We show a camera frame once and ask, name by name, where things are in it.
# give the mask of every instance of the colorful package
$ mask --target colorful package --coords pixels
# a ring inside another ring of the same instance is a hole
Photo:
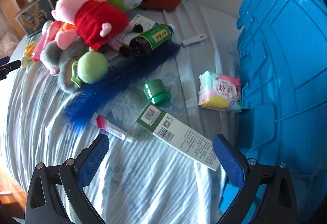
[[[200,77],[199,105],[213,110],[241,111],[241,87],[237,78],[205,72]]]

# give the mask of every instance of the gift box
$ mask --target gift box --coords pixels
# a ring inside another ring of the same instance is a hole
[[[42,31],[48,20],[54,20],[51,11],[58,0],[31,0],[16,14],[15,18],[28,37]]]

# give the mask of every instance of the white bed sheet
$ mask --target white bed sheet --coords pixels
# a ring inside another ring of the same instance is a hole
[[[197,94],[198,77],[207,70],[238,76],[236,18],[190,1],[183,1],[174,11],[133,11],[130,17],[136,13],[174,24],[175,42],[201,33],[208,39],[181,48],[175,59],[100,111],[135,136],[135,142],[109,135],[109,152],[84,191],[108,223],[216,223],[223,172],[209,170],[178,153],[137,126],[135,119],[146,104],[141,87],[160,78],[172,96],[164,107],[167,112],[210,139],[223,133],[233,141],[237,115],[199,109]],[[25,40],[12,60],[21,57]],[[11,72],[0,82],[0,91],[1,156],[25,191],[38,162],[51,166],[76,157],[100,132],[92,125],[80,135],[68,129],[61,114],[71,95],[59,89],[56,77],[40,62],[27,71]],[[76,220],[62,189],[60,193],[68,214]]]

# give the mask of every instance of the blue plastic bin lid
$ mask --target blue plastic bin lid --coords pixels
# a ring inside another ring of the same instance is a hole
[[[261,164],[287,163],[304,219],[327,190],[327,7],[244,0],[239,14],[238,147]]]

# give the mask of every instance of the white handle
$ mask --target white handle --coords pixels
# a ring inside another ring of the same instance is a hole
[[[187,39],[187,40],[184,40],[181,42],[181,45],[186,47],[190,44],[193,44],[193,43],[197,43],[197,42],[202,42],[203,40],[205,40],[207,38],[207,35],[205,34],[199,34],[197,36],[194,36],[190,39]]]

